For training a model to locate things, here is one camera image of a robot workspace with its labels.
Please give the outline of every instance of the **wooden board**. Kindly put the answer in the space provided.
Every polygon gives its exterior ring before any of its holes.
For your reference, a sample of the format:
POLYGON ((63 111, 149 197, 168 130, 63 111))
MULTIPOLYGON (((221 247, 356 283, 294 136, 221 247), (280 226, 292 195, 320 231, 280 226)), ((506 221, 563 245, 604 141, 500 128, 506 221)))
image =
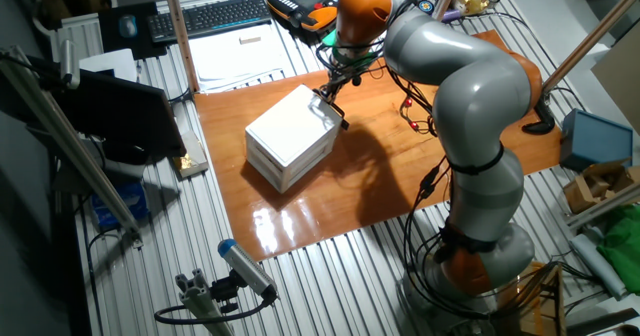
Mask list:
MULTIPOLYGON (((487 37, 501 42, 497 33, 487 37)), ((414 132, 400 117, 405 95, 386 72, 374 71, 363 75, 359 87, 348 85, 340 91, 337 104, 351 127, 340 133, 332 153, 286 193, 278 193, 246 161, 244 129, 300 84, 315 88, 326 81, 327 73, 319 71, 196 95, 233 237, 257 260, 407 213, 420 180, 444 155, 437 139, 414 132)), ((433 100, 437 87, 420 88, 433 100)), ((423 120, 427 114, 413 106, 410 117, 423 120)), ((544 136, 521 131, 537 120, 530 112, 501 138, 525 174, 555 166, 560 157, 557 128, 544 136)), ((448 199, 445 187, 441 182, 421 206, 448 199)))

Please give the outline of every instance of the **keyboard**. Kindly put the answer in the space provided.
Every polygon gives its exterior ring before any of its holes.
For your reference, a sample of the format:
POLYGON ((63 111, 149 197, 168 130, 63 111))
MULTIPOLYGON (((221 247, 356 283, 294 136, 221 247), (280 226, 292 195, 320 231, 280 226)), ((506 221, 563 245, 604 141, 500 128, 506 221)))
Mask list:
MULTIPOLYGON (((271 22, 265 0, 229 0, 191 9, 183 9, 189 37, 209 36, 243 27, 271 22)), ((147 18, 153 43, 176 41, 171 16, 159 14, 147 18)))

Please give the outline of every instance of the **computer mouse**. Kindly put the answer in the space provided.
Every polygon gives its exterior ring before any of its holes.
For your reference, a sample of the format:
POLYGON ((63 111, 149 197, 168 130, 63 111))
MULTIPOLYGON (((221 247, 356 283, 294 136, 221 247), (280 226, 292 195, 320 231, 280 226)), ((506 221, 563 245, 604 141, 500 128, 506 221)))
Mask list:
POLYGON ((136 26, 136 17, 133 15, 124 15, 118 20, 118 30, 120 36, 124 38, 133 38, 138 34, 138 27, 136 26))

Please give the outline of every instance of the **orange device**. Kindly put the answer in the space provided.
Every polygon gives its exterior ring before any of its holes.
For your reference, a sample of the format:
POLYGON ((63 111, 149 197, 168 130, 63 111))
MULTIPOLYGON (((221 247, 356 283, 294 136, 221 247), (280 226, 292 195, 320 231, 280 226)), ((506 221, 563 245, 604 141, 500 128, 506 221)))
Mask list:
POLYGON ((338 0, 267 0, 269 8, 294 27, 324 30, 336 20, 338 0))

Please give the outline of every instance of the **white paper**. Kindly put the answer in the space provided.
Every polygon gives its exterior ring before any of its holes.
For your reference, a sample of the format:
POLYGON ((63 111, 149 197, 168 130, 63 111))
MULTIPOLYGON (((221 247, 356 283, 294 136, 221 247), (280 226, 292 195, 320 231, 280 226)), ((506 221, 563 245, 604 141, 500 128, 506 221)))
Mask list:
POLYGON ((282 69, 284 50, 274 32, 271 25, 259 25, 189 40, 200 88, 221 91, 282 69))
POLYGON ((136 82, 138 73, 131 49, 107 52, 80 60, 80 68, 86 71, 99 72, 113 70, 116 78, 136 82))

